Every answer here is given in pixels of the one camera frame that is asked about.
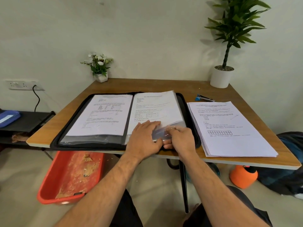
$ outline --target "hand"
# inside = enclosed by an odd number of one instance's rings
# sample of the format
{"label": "hand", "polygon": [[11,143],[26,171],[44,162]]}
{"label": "hand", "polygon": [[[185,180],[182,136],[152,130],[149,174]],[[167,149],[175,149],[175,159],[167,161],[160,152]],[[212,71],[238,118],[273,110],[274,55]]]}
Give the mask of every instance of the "hand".
{"label": "hand", "polygon": [[158,139],[157,142],[153,142],[152,131],[160,124],[160,121],[150,122],[149,120],[142,124],[138,123],[129,138],[125,154],[142,161],[157,153],[163,145],[163,141]]}
{"label": "hand", "polygon": [[166,131],[172,136],[172,139],[163,142],[165,149],[175,148],[181,161],[196,154],[195,139],[190,128],[169,127]]}

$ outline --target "printed grid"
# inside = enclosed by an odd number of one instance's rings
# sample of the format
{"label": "printed grid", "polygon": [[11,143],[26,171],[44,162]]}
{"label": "printed grid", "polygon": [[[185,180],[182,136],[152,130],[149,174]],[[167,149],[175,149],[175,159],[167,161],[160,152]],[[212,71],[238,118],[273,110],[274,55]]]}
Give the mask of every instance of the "printed grid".
{"label": "printed grid", "polygon": [[231,131],[208,131],[210,135],[232,135]]}

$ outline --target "electrical outlet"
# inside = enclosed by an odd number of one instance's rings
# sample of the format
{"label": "electrical outlet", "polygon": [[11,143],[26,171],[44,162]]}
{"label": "electrical outlet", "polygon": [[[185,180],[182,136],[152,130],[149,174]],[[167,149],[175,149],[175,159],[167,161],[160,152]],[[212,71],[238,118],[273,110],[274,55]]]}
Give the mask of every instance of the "electrical outlet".
{"label": "electrical outlet", "polygon": [[37,80],[4,80],[9,90],[33,90],[44,91],[43,87]]}

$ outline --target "white cylindrical pot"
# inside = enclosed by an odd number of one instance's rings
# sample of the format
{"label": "white cylindrical pot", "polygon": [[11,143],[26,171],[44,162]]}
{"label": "white cylindrical pot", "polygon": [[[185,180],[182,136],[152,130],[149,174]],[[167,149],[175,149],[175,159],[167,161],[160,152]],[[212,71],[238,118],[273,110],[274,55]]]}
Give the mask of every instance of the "white cylindrical pot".
{"label": "white cylindrical pot", "polygon": [[216,88],[226,88],[229,84],[229,81],[234,72],[234,68],[226,66],[227,69],[231,69],[230,71],[222,71],[218,70],[215,67],[212,70],[210,85]]}
{"label": "white cylindrical pot", "polygon": [[108,80],[108,73],[106,74],[106,76],[104,76],[103,74],[94,74],[94,78],[96,81],[103,83]]}

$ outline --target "wall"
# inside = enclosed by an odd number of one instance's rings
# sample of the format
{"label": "wall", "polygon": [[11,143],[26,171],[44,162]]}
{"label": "wall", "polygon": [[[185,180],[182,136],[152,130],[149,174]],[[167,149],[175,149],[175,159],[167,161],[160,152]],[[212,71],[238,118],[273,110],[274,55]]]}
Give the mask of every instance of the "wall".
{"label": "wall", "polygon": [[[225,52],[203,28],[218,15],[214,1],[1,0],[0,81],[39,80],[38,110],[59,111],[93,81],[79,63],[89,51],[115,59],[114,78],[207,80]],[[303,93],[303,0],[264,1],[267,29],[252,32],[257,44],[231,49],[231,84],[274,131],[302,130],[291,124]],[[32,92],[0,87],[1,108],[34,109]]]}

